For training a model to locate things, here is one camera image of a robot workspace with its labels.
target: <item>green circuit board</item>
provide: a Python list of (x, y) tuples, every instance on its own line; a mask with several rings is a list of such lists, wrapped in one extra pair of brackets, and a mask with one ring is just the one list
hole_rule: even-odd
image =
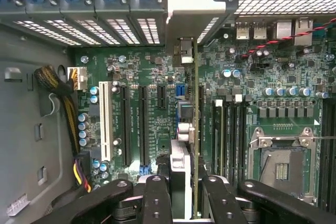
[[(334, 77), (331, 69), (334, 61), (327, 61), (325, 56), (333, 50), (334, 44), (326, 43), (323, 37), (314, 38), (313, 45), (321, 46), (320, 51), (302, 57), (298, 57), (293, 49), (278, 50), (277, 46), (267, 48), (270, 55), (262, 62), (268, 65), (257, 70), (252, 69), (253, 60), (237, 62), (227, 54), (229, 48), (235, 48), (237, 55), (244, 54), (253, 43), (256, 42), (221, 39), (209, 47), (198, 49), (200, 155), (209, 173), (223, 175), (232, 183), (244, 178), (258, 179), (315, 204), (319, 141), (310, 145), (312, 148), (307, 148), (293, 144), (294, 140), (280, 140), (257, 150), (252, 150), (250, 143), (257, 128), (261, 128), (265, 136), (297, 137), (307, 128), (311, 131), (309, 134), (321, 136), (322, 99), (317, 98), (316, 93), (332, 93)], [(124, 150), (115, 147), (109, 177), (102, 179), (96, 172), (92, 177), (93, 183), (102, 185), (118, 177), (136, 183), (140, 175), (155, 174), (156, 157), (168, 154), (170, 140), (176, 138), (176, 92), (177, 88), (185, 85), (184, 68), (173, 67), (172, 58), (166, 56), (164, 48), (160, 47), (78, 48), (74, 54), (76, 66), (87, 67), (88, 91), (78, 92), (78, 103), (79, 113), (89, 114), (90, 143), (83, 150), (90, 150), (92, 159), (99, 159), (101, 139), (98, 105), (90, 102), (90, 88), (98, 87), (100, 81), (118, 81), (120, 89), (128, 88), (129, 94), (127, 116), (130, 120), (127, 130), (130, 148), (126, 151), (130, 152), (130, 160), (125, 165)], [(82, 56), (88, 57), (88, 63), (80, 61)], [(125, 62), (120, 62), (120, 56), (125, 56)], [(284, 68), (284, 59), (295, 66)], [(115, 66), (114, 72), (107, 71), (109, 65)], [(240, 75), (226, 78), (223, 70), (238, 70)], [(297, 93), (267, 96), (267, 88), (272, 91), (276, 88), (285, 91), (294, 88)], [(302, 88), (310, 90), (308, 96), (298, 93)], [(145, 115), (141, 107), (143, 92), (146, 94)], [(163, 107), (159, 93), (161, 99), (165, 97)], [(122, 124), (125, 118), (122, 94), (121, 91), (112, 95), (114, 138), (122, 138), (122, 131), (125, 130)], [(235, 102), (240, 95), (242, 103)], [(150, 161), (146, 163), (146, 168), (141, 168), (140, 160), (140, 149), (143, 148), (141, 127), (146, 129), (148, 139), (146, 146)], [(297, 161), (300, 167), (294, 169), (294, 162)], [(298, 172), (299, 176), (294, 177), (293, 174)]]

